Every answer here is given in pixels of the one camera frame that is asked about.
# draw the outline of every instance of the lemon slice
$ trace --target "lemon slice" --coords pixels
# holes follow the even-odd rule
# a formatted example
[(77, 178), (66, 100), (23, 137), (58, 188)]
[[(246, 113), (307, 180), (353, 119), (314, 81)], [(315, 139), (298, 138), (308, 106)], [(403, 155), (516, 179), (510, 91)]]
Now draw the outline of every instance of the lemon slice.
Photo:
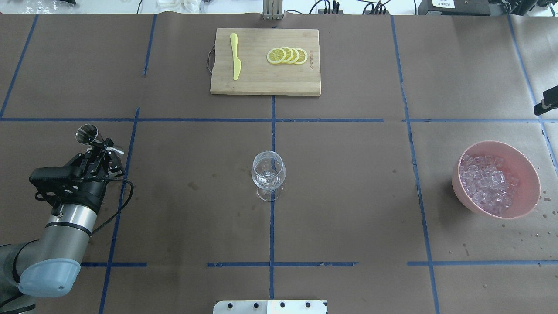
[(299, 58), (296, 60), (295, 64), (303, 64), (308, 59), (308, 53), (306, 50), (297, 48), (296, 51), (299, 54)]
[(298, 48), (291, 48), (291, 50), (292, 50), (292, 59), (287, 61), (288, 64), (293, 64), (297, 62), (300, 57)]
[(281, 49), (283, 49), (285, 51), (285, 54), (287, 55), (285, 57), (285, 59), (283, 61), (281, 61), (281, 63), (288, 63), (289, 61), (292, 60), (293, 56), (295, 55), (293, 53), (293, 48), (291, 48), (291, 47), (281, 47)]
[(271, 64), (279, 64), (287, 57), (287, 52), (283, 48), (273, 48), (267, 53), (267, 61)]

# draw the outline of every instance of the cutting board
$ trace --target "cutting board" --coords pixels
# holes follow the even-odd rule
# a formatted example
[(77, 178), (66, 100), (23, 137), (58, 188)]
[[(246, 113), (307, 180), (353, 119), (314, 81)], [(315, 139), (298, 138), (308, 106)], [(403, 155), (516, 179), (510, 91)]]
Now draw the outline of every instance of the cutting board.
[[(242, 61), (238, 80), (233, 80), (231, 33), (238, 35), (238, 57)], [(300, 65), (269, 63), (268, 51), (283, 46), (306, 50), (307, 61)], [(319, 96), (318, 30), (218, 28), (210, 90), (212, 94)]]

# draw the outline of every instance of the pink bowl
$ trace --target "pink bowl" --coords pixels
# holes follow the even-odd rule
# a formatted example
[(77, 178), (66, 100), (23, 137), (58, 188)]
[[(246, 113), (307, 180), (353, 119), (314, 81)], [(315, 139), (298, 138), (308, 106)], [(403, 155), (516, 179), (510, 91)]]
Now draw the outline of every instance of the pink bowl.
[[(463, 184), (459, 176), (459, 163), (463, 156), (485, 156), (493, 155), (505, 159), (506, 167), (514, 177), (519, 179), (516, 195), (513, 197), (512, 205), (504, 212), (503, 217), (495, 216), (493, 214), (483, 211), (465, 192)], [(451, 183), (457, 198), (472, 212), (481, 215), (496, 217), (500, 219), (517, 219), (523, 217), (533, 211), (537, 206), (538, 198), (541, 194), (541, 183), (538, 179), (537, 171), (531, 162), (521, 154), (517, 149), (497, 141), (483, 141), (476, 143), (463, 152), (459, 156), (459, 160), (455, 164), (453, 175), (451, 176)]]

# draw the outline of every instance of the light blue cap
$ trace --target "light blue cap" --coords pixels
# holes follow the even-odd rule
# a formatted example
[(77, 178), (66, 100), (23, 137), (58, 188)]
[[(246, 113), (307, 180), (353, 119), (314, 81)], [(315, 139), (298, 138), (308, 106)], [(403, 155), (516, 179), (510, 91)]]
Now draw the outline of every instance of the light blue cap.
[(33, 297), (61, 297), (70, 292), (80, 269), (79, 263), (72, 259), (40, 261), (23, 271), (19, 289), (21, 293)]

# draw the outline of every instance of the metal plate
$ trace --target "metal plate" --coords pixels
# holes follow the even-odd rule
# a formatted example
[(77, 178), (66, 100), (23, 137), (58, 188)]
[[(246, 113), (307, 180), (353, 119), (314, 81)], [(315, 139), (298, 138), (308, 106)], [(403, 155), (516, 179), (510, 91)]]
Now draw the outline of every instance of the metal plate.
[(321, 300), (220, 301), (213, 307), (213, 314), (327, 314), (327, 304)]

